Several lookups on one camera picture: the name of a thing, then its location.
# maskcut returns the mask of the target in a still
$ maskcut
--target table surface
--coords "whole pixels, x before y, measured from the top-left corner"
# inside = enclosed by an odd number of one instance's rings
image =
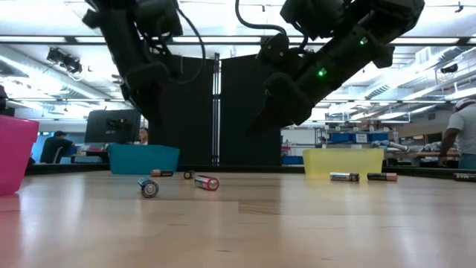
[[[476,184],[182,173],[144,199],[137,176],[31,176],[0,198],[1,267],[474,267]]]

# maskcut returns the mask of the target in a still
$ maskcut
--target plastic bin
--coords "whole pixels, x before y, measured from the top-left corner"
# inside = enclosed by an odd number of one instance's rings
[[[39,123],[0,115],[0,196],[20,189]]]
[[[148,175],[151,170],[177,170],[180,149],[163,145],[111,144],[109,160],[113,174]]]
[[[369,142],[372,141],[387,141],[388,133],[372,133],[369,134]]]
[[[359,173],[361,180],[367,173],[382,172],[382,149],[309,149],[303,152],[306,178],[329,179],[331,172]]]
[[[330,133],[329,142],[344,143],[352,141],[352,136],[349,133]]]

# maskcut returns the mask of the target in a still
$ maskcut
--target battery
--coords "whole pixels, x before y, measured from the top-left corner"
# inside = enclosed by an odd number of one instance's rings
[[[193,179],[195,177],[195,171],[189,170],[184,172],[184,179]]]
[[[330,180],[341,182],[358,182],[360,180],[360,175],[358,173],[332,172],[330,174]]]
[[[210,176],[197,176],[195,178],[195,186],[209,191],[216,191],[220,187],[220,181]]]
[[[398,178],[396,173],[367,173],[368,180],[396,182]]]
[[[152,198],[157,195],[158,193],[158,185],[157,183],[151,181],[148,178],[142,178],[137,181],[137,183],[141,186],[142,195],[146,198]]]
[[[476,182],[476,174],[455,173],[453,179],[457,182]]]
[[[173,176],[173,170],[152,170],[150,171],[150,176]]]

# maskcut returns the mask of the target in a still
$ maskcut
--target copper-top battery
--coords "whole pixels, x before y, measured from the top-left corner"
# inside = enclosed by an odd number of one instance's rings
[[[152,170],[150,171],[150,176],[173,176],[173,170]]]
[[[399,177],[396,173],[368,173],[367,179],[369,180],[379,180],[386,182],[396,182]]]

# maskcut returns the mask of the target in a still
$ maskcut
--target computer monitor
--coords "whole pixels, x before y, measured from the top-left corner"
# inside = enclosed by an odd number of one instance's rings
[[[134,109],[89,113],[85,143],[125,144],[138,140],[141,114]]]

